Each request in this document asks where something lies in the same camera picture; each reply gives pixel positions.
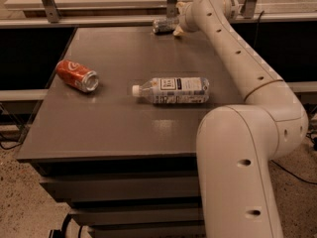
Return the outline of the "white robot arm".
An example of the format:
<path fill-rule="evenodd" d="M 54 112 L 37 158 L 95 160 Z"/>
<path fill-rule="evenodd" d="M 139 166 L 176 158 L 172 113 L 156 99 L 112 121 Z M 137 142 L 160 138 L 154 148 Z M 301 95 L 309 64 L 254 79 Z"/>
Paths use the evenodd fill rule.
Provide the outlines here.
<path fill-rule="evenodd" d="M 202 119 L 196 159 L 207 238 L 283 238 L 268 162 L 296 149 L 308 118 L 282 77 L 232 28 L 237 0 L 179 2 L 178 30 L 202 32 L 244 102 Z"/>

